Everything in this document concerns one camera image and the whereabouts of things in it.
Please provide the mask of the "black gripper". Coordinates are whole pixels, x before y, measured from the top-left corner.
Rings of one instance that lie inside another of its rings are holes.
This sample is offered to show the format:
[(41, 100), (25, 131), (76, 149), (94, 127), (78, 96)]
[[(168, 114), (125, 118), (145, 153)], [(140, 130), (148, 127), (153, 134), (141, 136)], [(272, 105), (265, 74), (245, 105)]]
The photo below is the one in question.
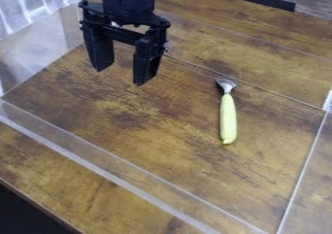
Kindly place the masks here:
[(114, 62), (113, 40), (134, 45), (133, 82), (137, 86), (157, 75), (166, 47), (169, 21), (154, 14), (156, 0), (82, 0), (80, 29), (90, 64), (97, 72)]

